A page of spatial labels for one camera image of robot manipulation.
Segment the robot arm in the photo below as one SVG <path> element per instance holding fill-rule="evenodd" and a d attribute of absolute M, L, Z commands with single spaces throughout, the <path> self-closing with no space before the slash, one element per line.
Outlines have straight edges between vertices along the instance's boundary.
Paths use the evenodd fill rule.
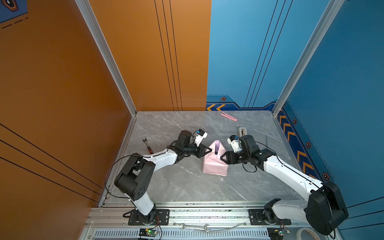
<path fill-rule="evenodd" d="M 115 186 L 130 198 L 144 223 L 153 222 L 156 215 L 156 205 L 146 192 L 153 172 L 178 163 L 184 157 L 195 155 L 201 158 L 212 151 L 201 144 L 207 134 L 201 129 L 196 133 L 193 143 L 190 143 L 191 132 L 183 130 L 179 138 L 162 152 L 143 156 L 138 153 L 132 154 L 117 175 Z M 307 222 L 319 233 L 328 235 L 348 218 L 348 211 L 336 184 L 332 182 L 324 184 L 285 163 L 276 156 L 276 153 L 268 149 L 260 150 L 251 135 L 240 138 L 231 136 L 228 142 L 234 151 L 228 151 L 221 156 L 223 161 L 227 164 L 250 162 L 255 167 L 281 179 L 304 199 L 270 201 L 264 206 L 264 215 L 268 223 L 279 223 L 281 219 L 288 218 Z"/>
<path fill-rule="evenodd" d="M 270 201 L 264 206 L 267 222 L 279 223 L 285 218 L 307 222 L 319 233 L 328 235 L 348 218 L 347 208 L 336 184 L 314 179 L 281 160 L 276 153 L 268 149 L 260 150 L 251 135 L 238 138 L 238 145 L 232 139 L 229 138 L 228 142 L 232 142 L 234 151 L 226 152 L 221 156 L 222 160 L 227 164 L 250 162 L 285 182 L 304 199 Z"/>
<path fill-rule="evenodd" d="M 201 144 L 206 136 L 207 133 L 199 129 L 196 131 L 196 136 L 193 136 L 194 142 L 190 144 L 192 133 L 183 130 L 179 134 L 179 138 L 167 146 L 164 151 L 151 155 L 134 153 L 123 166 L 115 178 L 114 184 L 130 198 L 145 223 L 151 223 L 156 214 L 156 205 L 147 193 L 153 172 L 176 164 L 184 157 L 195 155 L 201 158 L 211 152 L 212 149 Z"/>

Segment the mounting plate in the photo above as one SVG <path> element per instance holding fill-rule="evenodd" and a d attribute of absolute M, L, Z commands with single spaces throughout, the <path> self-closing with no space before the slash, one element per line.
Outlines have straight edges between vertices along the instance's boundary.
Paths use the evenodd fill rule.
<path fill-rule="evenodd" d="M 169 209 L 156 209 L 156 216 L 159 217 L 159 225 L 168 225 L 169 222 Z M 151 224 L 144 224 L 143 219 L 139 216 L 137 210 L 132 210 L 129 216 L 128 225 L 130 226 L 143 226 L 143 225 L 156 225 L 157 219 Z"/>
<path fill-rule="evenodd" d="M 251 225 L 270 225 L 266 223 L 263 211 L 264 209 L 248 209 L 249 220 L 251 221 Z M 282 219 L 281 221 L 284 225 L 292 224 L 291 220 L 289 219 Z"/>

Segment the metal vent grille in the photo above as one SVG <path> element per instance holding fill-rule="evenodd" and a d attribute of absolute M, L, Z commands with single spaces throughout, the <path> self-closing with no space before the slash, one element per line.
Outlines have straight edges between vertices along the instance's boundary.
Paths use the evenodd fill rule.
<path fill-rule="evenodd" d="M 98 228 L 95 232 L 94 239 L 103 238 L 120 238 L 120 239 L 137 239 L 137 228 L 133 230 L 124 228 Z M 246 228 L 234 229 L 228 232 L 198 232 L 191 230 L 180 230 L 179 228 L 163 228 L 162 240 L 172 239 L 270 239 L 267 228 Z"/>
<path fill-rule="evenodd" d="M 166 239 L 177 239 L 177 238 L 189 238 L 189 239 L 233 239 L 233 238 L 241 238 L 241 239 L 255 239 L 255 237 L 267 237 L 266 239 L 270 239 L 268 236 L 268 231 L 266 228 L 261 228 L 258 230 L 232 230 L 228 232 L 198 232 L 198 231 L 188 231 L 188 230 L 166 230 L 163 232 L 163 237 Z"/>
<path fill-rule="evenodd" d="M 94 237 L 95 238 L 105 238 L 105 237 L 136 237 L 138 230 L 125 230 L 125 229 L 113 229 L 113 228 L 104 228 L 97 230 Z"/>

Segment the pink bag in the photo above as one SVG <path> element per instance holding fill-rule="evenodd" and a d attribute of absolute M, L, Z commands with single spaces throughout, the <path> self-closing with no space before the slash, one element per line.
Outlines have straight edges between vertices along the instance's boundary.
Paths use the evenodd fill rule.
<path fill-rule="evenodd" d="M 210 146 L 212 152 L 204 156 L 203 173 L 226 176 L 228 165 L 220 160 L 226 151 L 219 140 L 214 141 Z"/>

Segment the black stripe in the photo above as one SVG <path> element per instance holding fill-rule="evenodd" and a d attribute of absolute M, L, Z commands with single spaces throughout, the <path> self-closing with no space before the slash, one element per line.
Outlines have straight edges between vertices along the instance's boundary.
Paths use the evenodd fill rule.
<path fill-rule="evenodd" d="M 256 89 L 256 86 L 257 86 L 257 82 L 259 81 L 260 74 L 261 74 L 261 72 L 262 72 L 262 70 L 263 70 L 264 63 L 265 63 L 266 57 L 267 57 L 267 55 L 268 55 L 269 48 L 270 48 L 270 46 L 271 46 L 271 43 L 272 43 L 272 40 L 273 40 L 273 36 L 275 35 L 277 25 L 279 24 L 279 20 L 280 20 L 280 17 L 281 17 L 281 13 L 283 12 L 283 9 L 284 9 L 284 6 L 285 6 L 285 2 L 286 2 L 286 0 L 284 0 L 284 4 L 283 4 L 283 7 L 281 8 L 279 18 L 277 19 L 277 23 L 276 23 L 276 26 L 275 26 L 275 30 L 273 31 L 273 34 L 272 34 L 272 37 L 271 37 L 271 41 L 269 42 L 269 46 L 268 46 L 268 49 L 267 49 L 267 51 L 266 51 L 266 54 L 265 54 L 265 58 L 264 58 L 262 67 L 260 68 L 259 76 L 257 77 L 257 81 L 256 81 L 255 87 L 254 87 L 254 89 L 253 89 L 253 92 L 252 92 L 251 99 L 250 99 L 250 101 L 249 101 L 248 107 L 251 105 L 252 97 L 253 97 L 253 94 L 255 93 L 255 89 Z"/>
<path fill-rule="evenodd" d="M 288 13 L 289 13 L 289 10 L 291 9 L 292 3 L 293 3 L 293 0 L 291 1 L 291 5 L 289 6 L 289 9 L 288 9 L 287 15 L 285 16 L 285 19 L 284 19 L 283 25 L 282 25 L 282 27 L 281 27 L 281 29 L 280 29 L 280 33 L 279 33 L 279 36 L 277 37 L 277 40 L 276 40 L 275 46 L 273 47 L 273 51 L 272 51 L 272 54 L 271 54 L 271 58 L 269 59 L 268 65 L 267 65 L 267 67 L 266 67 L 266 69 L 265 69 L 265 72 L 264 72 L 264 75 L 263 75 L 263 78 L 262 78 L 262 82 L 260 83 L 259 89 L 257 90 L 257 94 L 256 94 L 256 97 L 255 97 L 255 100 L 253 101 L 252 107 L 253 107 L 253 105 L 255 104 L 255 101 L 256 101 L 257 95 L 259 94 L 260 88 L 261 88 L 261 86 L 262 86 L 262 84 L 263 84 L 263 80 L 264 80 L 264 77 L 265 77 L 265 73 L 266 73 L 266 71 L 268 70 L 268 67 L 269 67 L 269 63 L 271 62 L 271 59 L 272 59 L 273 53 L 274 53 L 274 51 L 275 51 L 275 48 L 276 48 L 276 45 L 277 45 L 277 41 L 279 41 L 279 38 L 280 38 L 280 34 L 281 34 L 281 31 L 283 30 L 283 27 L 284 27 L 284 23 L 285 23 L 285 20 L 286 20 L 286 19 L 287 19 L 287 17 L 288 17 Z"/>
<path fill-rule="evenodd" d="M 165 54 L 165 52 L 164 52 L 163 38 L 161 37 L 160 22 L 159 22 L 159 15 L 158 15 L 158 13 L 157 13 L 156 0 L 153 0 L 153 1 L 155 2 L 155 9 L 156 9 L 157 23 L 159 24 L 159 32 L 160 32 L 161 46 L 163 47 L 164 62 L 166 63 L 166 71 L 167 71 L 167 77 L 168 77 L 168 85 L 169 85 L 170 99 L 171 99 L 171 101 L 172 101 L 172 108 L 173 108 L 173 110 L 175 110 L 175 107 L 173 106 L 172 91 L 170 90 L 170 82 L 169 82 L 169 76 L 168 76 L 168 68 L 167 68 L 166 54 Z"/>
<path fill-rule="evenodd" d="M 34 146 L 35 148 L 39 149 L 40 151 L 42 151 L 43 153 L 47 154 L 48 156 L 50 156 L 51 158 L 55 159 L 56 161 L 58 161 L 59 163 L 61 163 L 62 165 L 66 166 L 67 168 L 71 169 L 72 171 L 74 171 L 75 173 L 79 174 L 80 176 L 82 176 L 83 178 L 87 179 L 88 181 L 92 182 L 91 180 L 89 180 L 88 178 L 86 178 L 85 176 L 81 175 L 79 172 L 75 171 L 74 169 L 70 168 L 68 165 L 64 164 L 63 162 L 59 161 L 57 158 L 53 157 L 51 154 L 47 153 L 46 151 L 42 150 L 41 148 L 39 148 L 38 146 L 36 146 L 35 144 L 31 143 L 30 141 L 26 140 L 25 138 L 23 138 L 22 136 L 20 136 L 19 134 L 15 133 L 14 131 L 10 130 L 9 128 L 7 128 L 6 126 L 4 126 L 3 124 L 0 123 L 0 125 L 4 128 L 6 128 L 7 130 L 9 130 L 10 132 L 12 132 L 13 134 L 15 134 L 16 136 L 20 137 L 21 139 L 23 139 L 24 141 L 26 141 L 27 143 L 31 144 L 32 146 Z M 94 185 L 98 186 L 99 188 L 101 189 L 104 189 L 103 187 L 100 187 L 99 185 L 97 185 L 96 183 L 92 182 Z"/>
<path fill-rule="evenodd" d="M 96 194 L 98 194 L 98 195 L 100 195 L 100 196 L 101 196 L 101 194 L 99 194 L 99 193 L 95 192 L 94 190 L 92 190 L 92 189 L 90 189 L 90 188 L 88 188 L 88 187 L 86 187 L 86 186 L 82 185 L 81 183 L 79 183 L 79 182 L 77 182 L 77 181 L 73 180 L 72 178 L 70 178 L 70 177 L 68 177 L 68 176 L 64 175 L 63 173 L 61 173 L 61 172 L 59 172 L 59 171 L 57 171 L 57 170 L 53 169 L 52 167 L 50 167 L 50 166 L 48 166 L 48 165 L 46 165 L 46 164 L 44 164 L 44 163 L 40 162 L 40 161 L 39 161 L 39 160 L 37 160 L 36 158 L 34 158 L 34 157 L 31 157 L 30 155 L 26 154 L 25 152 L 23 152 L 23 151 L 21 151 L 21 150 L 19 150 L 19 149 L 15 148 L 15 147 L 13 147 L 12 145 L 10 145 L 10 144 L 8 144 L 8 143 L 4 142 L 3 140 L 1 140 L 1 139 L 0 139 L 0 142 L 2 142 L 2 143 L 5 143 L 6 145 L 10 146 L 11 148 L 13 148 L 13 149 L 15 149 L 15 150 L 17 150 L 17 151 L 21 152 L 22 154 L 24 154 L 24 155 L 26 155 L 26 156 L 28 156 L 28 157 L 32 158 L 33 160 L 35 160 L 35 161 L 37 161 L 37 162 L 39 162 L 39 163 L 43 164 L 44 166 L 46 166 L 46 167 L 48 167 L 48 168 L 50 168 L 50 169 L 54 170 L 55 172 L 57 172 L 57 173 L 59 173 L 59 174 L 63 175 L 64 177 L 66 177 L 66 178 L 68 178 L 68 179 L 71 179 L 71 180 L 72 180 L 72 181 L 74 181 L 75 183 L 78 183 L 78 184 L 80 184 L 81 186 L 85 187 L 86 189 L 89 189 L 89 190 L 91 190 L 92 192 L 94 192 L 94 193 L 96 193 Z"/>
<path fill-rule="evenodd" d="M 10 25 L 7 25 L 7 26 L 4 26 L 4 27 L 2 27 L 1 29 L 3 29 L 3 28 L 6 28 L 6 27 L 8 27 L 8 26 L 12 26 L 12 24 L 10 24 Z"/>
<path fill-rule="evenodd" d="M 358 206 L 358 205 L 361 205 L 361 204 L 366 204 L 367 202 L 376 201 L 376 200 L 379 200 L 379 199 L 382 199 L 382 198 L 384 198 L 384 196 L 383 196 L 383 197 L 378 197 L 378 198 L 376 198 L 376 199 L 372 199 L 372 200 L 369 200 L 369 201 L 366 201 L 366 202 L 362 202 L 362 203 L 360 203 L 360 204 L 355 204 L 355 205 L 349 206 L 349 207 L 347 207 L 347 208 L 355 207 L 355 206 Z"/>
<path fill-rule="evenodd" d="M 169 46 L 169 37 L 168 37 L 168 28 L 167 28 L 166 11 L 165 11 L 165 9 L 164 9 L 164 0 L 161 0 L 161 2 L 163 3 L 164 21 L 165 21 L 165 23 L 166 23 L 167 40 L 168 40 L 168 50 L 169 50 L 169 59 L 170 59 L 170 66 L 171 66 L 171 68 L 172 68 L 173 86 L 175 87 L 176 106 L 177 106 L 177 110 L 179 110 L 179 103 L 178 103 L 178 101 L 177 101 L 177 94 L 176 94 L 175 75 L 173 74 L 172 57 L 171 57 L 171 55 L 170 55 L 170 46 Z"/>
<path fill-rule="evenodd" d="M 355 217 L 362 217 L 362 216 L 371 215 L 371 214 L 376 214 L 376 213 L 379 213 L 379 212 L 384 212 L 384 210 L 377 211 L 377 212 L 371 212 L 371 213 L 368 213 L 368 214 L 362 214 L 362 215 L 359 215 L 359 216 L 349 217 L 347 219 L 351 219 L 351 218 L 355 218 Z"/>
<path fill-rule="evenodd" d="M 384 224 L 384 222 L 376 223 L 376 224 L 371 224 L 371 225 L 365 225 L 365 226 L 359 226 L 359 227 L 370 227 L 370 226 L 376 226 L 376 225 L 381 225 L 381 224 Z M 341 230 L 354 229 L 354 228 L 359 228 L 359 227 L 350 227 L 350 228 L 339 229 L 339 230 L 341 231 Z"/>
<path fill-rule="evenodd" d="M 283 113 L 284 113 L 284 115 L 286 116 L 288 122 L 291 124 L 291 126 L 293 126 L 293 124 L 292 124 L 292 120 L 289 118 L 288 114 L 285 112 L 285 110 L 284 110 L 283 108 L 282 108 L 282 110 L 283 110 Z M 297 133 L 296 129 L 295 129 L 294 127 L 293 127 L 292 129 L 293 129 L 293 131 L 295 132 L 296 137 L 299 139 L 301 145 L 302 145 L 302 146 L 305 146 L 304 142 L 303 142 L 302 139 L 300 138 L 300 136 L 299 136 L 299 134 Z M 312 158 L 311 158 L 311 156 L 310 156 L 309 154 L 308 154 L 307 158 L 309 159 L 310 162 L 313 162 L 313 160 L 312 160 Z M 313 170 L 315 171 L 315 173 L 317 173 L 317 174 L 319 175 L 319 177 L 321 178 L 321 174 L 320 174 L 319 170 L 317 169 L 316 165 L 313 164 L 313 167 L 314 167 Z"/>
<path fill-rule="evenodd" d="M 169 0 L 169 9 L 170 9 L 170 18 L 171 18 L 171 20 L 172 20 L 173 43 L 175 44 L 175 56 L 176 56 L 176 67 L 177 67 L 177 80 L 179 81 L 180 103 L 181 103 L 181 110 L 183 110 L 183 101 L 182 101 L 182 98 L 181 98 L 181 88 L 180 88 L 179 65 L 178 65 L 178 63 L 177 63 L 177 54 L 176 54 L 175 30 L 173 29 L 172 7 L 170 6 L 170 0 Z"/>
<path fill-rule="evenodd" d="M 30 173 L 33 173 L 33 174 L 35 174 L 35 175 L 37 175 L 37 176 L 39 176 L 39 177 L 42 177 L 42 178 L 44 178 L 44 179 L 46 179 L 46 180 L 48 180 L 48 181 L 50 181 L 50 182 L 53 182 L 54 184 L 57 184 L 57 185 L 59 185 L 59 186 L 61 186 L 61 187 L 64 187 L 63 185 L 58 184 L 57 182 L 54 182 L 54 181 L 52 181 L 52 180 L 50 180 L 50 179 L 48 179 L 48 178 L 46 178 L 46 177 L 43 177 L 43 176 L 41 176 L 41 175 L 39 175 L 39 174 L 37 174 L 37 173 L 35 173 L 35 172 L 32 172 L 31 170 L 28 170 L 28 169 L 26 169 L 25 167 L 22 167 L 22 166 L 20 166 L 20 165 L 14 163 L 14 162 L 11 162 L 11 161 L 9 161 L 9 160 L 3 158 L 3 157 L 0 157 L 0 158 L 3 159 L 3 160 L 5 160 L 5 161 L 7 161 L 7 162 L 9 162 L 9 163 L 12 163 L 12 164 L 15 165 L 15 166 L 18 166 L 18 167 L 20 167 L 20 168 L 22 168 L 22 169 L 24 169 L 24 170 L 27 170 L 27 171 L 30 172 Z M 91 198 L 89 198 L 89 197 L 87 197 L 87 196 L 84 196 L 83 194 L 80 194 L 80 193 L 78 193 L 78 192 L 76 192 L 76 191 L 74 191 L 74 190 L 72 190 L 72 189 L 67 188 L 67 187 L 64 187 L 64 188 L 65 188 L 65 189 L 68 189 L 69 191 L 72 191 L 72 192 L 74 192 L 74 193 L 77 193 L 77 194 L 79 194 L 79 195 L 81 195 L 81 196 L 83 196 L 83 197 L 86 197 L 86 198 L 88 198 L 89 200 L 92 200 L 92 201 L 94 201 L 94 202 L 97 203 L 97 201 L 95 201 L 95 200 L 93 200 L 93 199 L 91 199 Z"/>
<path fill-rule="evenodd" d="M 240 110 L 240 109 L 248 109 L 248 108 L 242 108 L 242 107 L 240 107 L 239 105 L 237 105 L 237 103 L 235 103 L 235 102 L 225 102 L 225 103 L 233 103 L 234 105 L 236 105 L 236 107 Z M 268 103 L 267 105 L 265 105 L 264 107 L 261 107 L 261 108 L 265 108 L 265 107 L 267 107 L 268 105 L 270 105 L 270 104 L 272 104 L 272 103 L 276 103 L 276 102 L 270 102 L 270 103 Z M 207 102 L 207 104 L 218 104 L 218 105 L 221 105 L 221 104 L 223 104 L 223 102 Z"/>
<path fill-rule="evenodd" d="M 8 18 L 7 20 L 4 20 L 4 21 L 2 21 L 2 22 L 0 22 L 0 23 L 6 22 L 6 21 L 11 20 L 11 19 L 14 19 L 14 18 L 17 18 L 17 17 L 22 16 L 22 15 L 27 14 L 27 13 L 28 13 L 28 12 L 23 13 L 23 14 L 21 14 L 21 15 L 18 15 L 18 16 L 16 16 L 16 17 L 13 17 L 13 18 Z"/>
<path fill-rule="evenodd" d="M 253 78 L 255 77 L 255 73 L 256 73 L 257 65 L 259 65 L 259 61 L 260 61 L 260 57 L 261 57 L 262 52 L 263 52 L 263 48 L 264 48 L 264 44 L 265 44 L 265 40 L 266 40 L 266 37 L 267 37 L 267 35 L 268 35 L 269 27 L 271 26 L 272 19 L 273 19 L 273 15 L 275 14 L 276 6 L 277 6 L 277 3 L 278 3 L 278 2 L 279 2 L 279 0 L 276 1 L 275 9 L 273 10 L 273 14 L 272 14 L 272 17 L 271 17 L 271 21 L 269 22 L 268 30 L 266 31 L 266 34 L 265 34 L 265 38 L 264 38 L 264 42 L 263 42 L 263 46 L 262 46 L 262 49 L 261 49 L 261 51 L 260 51 L 259 59 L 257 60 L 257 64 L 256 64 L 256 68 L 255 68 L 255 72 L 253 73 L 253 77 L 252 77 L 251 84 L 249 85 L 249 89 L 248 89 L 247 97 L 245 98 L 244 108 L 245 108 L 245 104 L 247 103 L 247 99 L 248 99 L 249 91 L 251 90 L 251 86 L 252 86 Z"/>

